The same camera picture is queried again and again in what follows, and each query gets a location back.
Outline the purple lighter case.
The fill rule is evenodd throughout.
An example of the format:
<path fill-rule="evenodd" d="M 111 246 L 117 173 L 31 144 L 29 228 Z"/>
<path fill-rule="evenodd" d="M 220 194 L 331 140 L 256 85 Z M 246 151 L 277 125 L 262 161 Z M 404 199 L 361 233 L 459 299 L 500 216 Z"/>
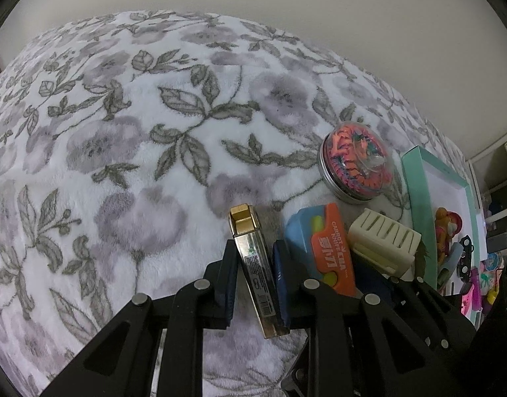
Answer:
<path fill-rule="evenodd" d="M 482 296 L 480 272 L 477 267 L 472 268 L 471 282 L 473 285 L 471 309 L 473 312 L 482 312 L 483 296 Z"/>

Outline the cream plastic bracket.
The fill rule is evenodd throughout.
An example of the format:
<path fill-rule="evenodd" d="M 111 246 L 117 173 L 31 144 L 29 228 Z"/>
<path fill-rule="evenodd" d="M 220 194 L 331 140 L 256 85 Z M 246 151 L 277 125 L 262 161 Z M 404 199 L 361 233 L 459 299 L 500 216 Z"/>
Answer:
<path fill-rule="evenodd" d="M 380 270 L 401 278 L 414 265 L 419 232 L 365 208 L 348 230 L 352 251 Z"/>

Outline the brown pup toy figure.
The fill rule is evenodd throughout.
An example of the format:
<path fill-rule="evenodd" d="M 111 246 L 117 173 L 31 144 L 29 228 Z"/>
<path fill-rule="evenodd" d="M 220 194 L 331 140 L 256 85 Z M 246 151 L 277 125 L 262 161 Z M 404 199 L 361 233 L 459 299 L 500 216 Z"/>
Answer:
<path fill-rule="evenodd" d="M 463 220 L 461 216 L 439 207 L 435 214 L 436 243 L 438 251 L 438 265 L 441 265 L 449 255 L 452 239 L 462 230 Z"/>

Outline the gold patterned lighter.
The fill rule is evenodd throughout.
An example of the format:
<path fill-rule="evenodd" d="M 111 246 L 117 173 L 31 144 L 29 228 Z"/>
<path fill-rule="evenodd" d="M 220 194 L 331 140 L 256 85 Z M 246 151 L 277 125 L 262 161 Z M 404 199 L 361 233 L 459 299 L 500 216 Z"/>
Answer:
<path fill-rule="evenodd" d="M 263 337 L 272 339 L 288 334 L 280 318 L 267 246 L 255 209 L 247 203 L 233 206 L 228 222 Z"/>

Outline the pink wristband watch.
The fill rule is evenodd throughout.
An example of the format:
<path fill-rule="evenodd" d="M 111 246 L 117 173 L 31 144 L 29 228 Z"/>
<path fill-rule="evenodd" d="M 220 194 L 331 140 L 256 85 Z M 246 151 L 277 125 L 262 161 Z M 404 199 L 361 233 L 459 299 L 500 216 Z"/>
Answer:
<path fill-rule="evenodd" d="M 461 303 L 461 313 L 469 318 L 472 311 L 472 303 L 473 303 L 473 289 L 471 289 L 467 294 L 462 296 Z"/>

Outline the black toy car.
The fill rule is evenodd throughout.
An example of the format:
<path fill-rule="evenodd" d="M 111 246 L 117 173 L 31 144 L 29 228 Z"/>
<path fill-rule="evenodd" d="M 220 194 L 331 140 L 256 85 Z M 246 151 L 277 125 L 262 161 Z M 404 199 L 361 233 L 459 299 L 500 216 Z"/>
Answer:
<path fill-rule="evenodd" d="M 460 280 L 464 283 L 470 282 L 472 276 L 472 259 L 473 259 L 473 242 L 471 238 L 466 235 L 459 241 L 463 248 L 460 259 L 456 266 L 456 273 Z"/>

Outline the teal cardboard box tray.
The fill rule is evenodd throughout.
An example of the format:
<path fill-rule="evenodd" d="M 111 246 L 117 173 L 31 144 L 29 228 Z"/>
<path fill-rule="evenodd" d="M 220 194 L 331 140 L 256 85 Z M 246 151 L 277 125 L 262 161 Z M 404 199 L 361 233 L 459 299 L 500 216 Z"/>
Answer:
<path fill-rule="evenodd" d="M 435 215 L 438 208 L 456 212 L 463 220 L 459 235 L 473 241 L 472 265 L 480 262 L 480 233 L 472 189 L 467 180 L 426 149 L 415 146 L 401 157 L 407 191 L 411 202 L 414 230 L 428 251 L 424 281 L 438 286 L 438 246 Z"/>

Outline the round tin coiled hairbands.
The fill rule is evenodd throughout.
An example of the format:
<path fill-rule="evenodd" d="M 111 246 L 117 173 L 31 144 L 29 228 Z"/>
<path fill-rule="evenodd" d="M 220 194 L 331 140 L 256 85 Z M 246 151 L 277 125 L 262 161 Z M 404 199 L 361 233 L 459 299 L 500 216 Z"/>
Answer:
<path fill-rule="evenodd" d="M 394 165 L 389 149 L 373 130 L 357 122 L 333 129 L 318 152 L 320 174 L 344 202 L 369 202 L 392 185 Z"/>

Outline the white shelf unit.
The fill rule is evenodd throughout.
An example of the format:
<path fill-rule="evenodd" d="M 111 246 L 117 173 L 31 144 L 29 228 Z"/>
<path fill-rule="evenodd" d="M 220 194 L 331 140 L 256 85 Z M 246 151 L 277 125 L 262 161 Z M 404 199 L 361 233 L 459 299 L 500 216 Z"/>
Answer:
<path fill-rule="evenodd" d="M 477 208 L 486 227 L 507 218 L 507 133 L 467 159 Z"/>

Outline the floral fleece blanket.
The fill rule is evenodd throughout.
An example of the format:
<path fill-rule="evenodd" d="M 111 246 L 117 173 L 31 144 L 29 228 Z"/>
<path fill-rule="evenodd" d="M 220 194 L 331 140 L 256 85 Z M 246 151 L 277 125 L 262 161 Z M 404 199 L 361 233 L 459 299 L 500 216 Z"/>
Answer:
<path fill-rule="evenodd" d="M 333 201 L 322 141 L 367 125 L 458 174 L 464 153 L 385 81 L 284 30 L 136 11 L 31 40 L 0 74 L 0 365 L 37 396 L 138 292 L 223 254 L 254 206 L 268 241 Z"/>

